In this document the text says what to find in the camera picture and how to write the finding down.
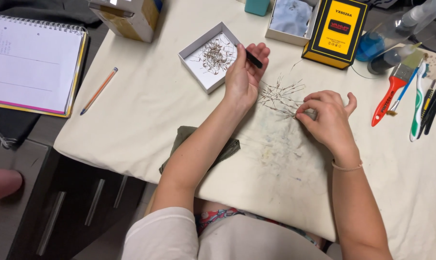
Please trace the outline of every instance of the dropper bottle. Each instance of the dropper bottle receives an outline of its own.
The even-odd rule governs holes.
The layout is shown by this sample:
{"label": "dropper bottle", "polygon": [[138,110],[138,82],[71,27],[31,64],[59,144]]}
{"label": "dropper bottle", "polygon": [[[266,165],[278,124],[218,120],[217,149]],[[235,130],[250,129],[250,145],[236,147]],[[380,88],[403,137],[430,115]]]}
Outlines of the dropper bottle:
{"label": "dropper bottle", "polygon": [[372,74],[384,74],[387,69],[392,68],[406,59],[407,56],[411,55],[415,49],[422,43],[418,44],[407,44],[403,47],[394,47],[391,50],[375,57],[371,62],[368,63],[367,69]]}

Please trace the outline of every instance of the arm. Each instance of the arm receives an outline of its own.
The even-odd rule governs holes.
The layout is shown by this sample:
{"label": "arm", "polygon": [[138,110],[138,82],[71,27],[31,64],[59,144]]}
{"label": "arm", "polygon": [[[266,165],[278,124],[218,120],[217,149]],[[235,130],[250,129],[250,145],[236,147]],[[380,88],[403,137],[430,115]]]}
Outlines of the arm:
{"label": "arm", "polygon": [[258,96],[270,51],[263,43],[250,44],[247,50],[263,63],[263,68],[257,69],[247,62],[244,47],[237,46],[237,59],[226,72],[223,100],[171,155],[160,178],[152,212],[168,207],[193,212],[194,192],[200,180]]}
{"label": "arm", "polygon": [[[357,102],[352,93],[348,93],[348,98],[349,104],[343,107],[338,93],[312,93],[305,97],[305,103],[296,111],[296,118],[327,146],[337,166],[351,169],[357,167],[361,159],[348,123]],[[302,114],[308,108],[318,112],[316,121]],[[364,169],[352,172],[334,169],[332,198],[343,259],[392,259],[382,216]]]}

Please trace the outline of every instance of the drawer handle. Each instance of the drawer handle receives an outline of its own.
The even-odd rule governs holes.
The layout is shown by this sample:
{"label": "drawer handle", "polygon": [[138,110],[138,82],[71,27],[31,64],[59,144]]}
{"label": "drawer handle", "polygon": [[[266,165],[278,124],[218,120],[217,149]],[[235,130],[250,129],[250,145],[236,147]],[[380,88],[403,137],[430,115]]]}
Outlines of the drawer handle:
{"label": "drawer handle", "polygon": [[120,200],[122,200],[123,190],[125,189],[126,181],[128,180],[128,175],[123,176],[122,184],[120,185],[120,188],[118,189],[117,198],[115,199],[115,204],[113,205],[114,208],[118,208],[118,204],[120,204]]}
{"label": "drawer handle", "polygon": [[86,216],[85,226],[91,225],[91,221],[93,220],[94,212],[96,211],[96,206],[98,205],[104,183],[105,180],[99,180],[98,188],[96,189],[96,193],[94,194],[93,202],[91,203],[91,207],[89,208],[88,216]]}
{"label": "drawer handle", "polygon": [[37,255],[42,256],[45,253],[46,246],[48,246],[49,238],[51,237],[52,230],[58,219],[59,212],[61,211],[62,203],[64,202],[66,192],[59,192],[56,201],[52,207],[51,215],[49,216],[48,223],[46,224],[45,232],[41,237],[40,244],[38,245]]}

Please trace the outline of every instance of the red paintbrush handle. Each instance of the red paintbrush handle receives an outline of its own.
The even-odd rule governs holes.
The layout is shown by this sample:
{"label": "red paintbrush handle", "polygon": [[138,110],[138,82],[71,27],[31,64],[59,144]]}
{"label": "red paintbrush handle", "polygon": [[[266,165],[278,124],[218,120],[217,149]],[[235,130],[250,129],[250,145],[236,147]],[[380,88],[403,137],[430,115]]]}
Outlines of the red paintbrush handle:
{"label": "red paintbrush handle", "polygon": [[372,118],[372,126],[375,126],[382,120],[385,113],[388,111],[388,107],[391,104],[391,101],[393,100],[394,94],[398,89],[405,86],[407,82],[404,80],[401,80],[399,78],[396,78],[395,76],[390,76],[390,88],[388,89],[387,94],[382,99],[382,101],[378,104],[377,109],[375,109],[374,117]]}

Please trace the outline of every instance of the white shirt sleeve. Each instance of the white shirt sleeve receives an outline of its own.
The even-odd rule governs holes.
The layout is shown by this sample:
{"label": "white shirt sleeve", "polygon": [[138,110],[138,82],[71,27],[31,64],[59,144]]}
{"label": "white shirt sleeve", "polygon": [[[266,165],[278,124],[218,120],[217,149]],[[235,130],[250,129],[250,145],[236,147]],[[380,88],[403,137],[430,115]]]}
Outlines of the white shirt sleeve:
{"label": "white shirt sleeve", "polygon": [[192,212],[181,207],[157,210],[126,234],[122,260],[197,259],[198,237]]}

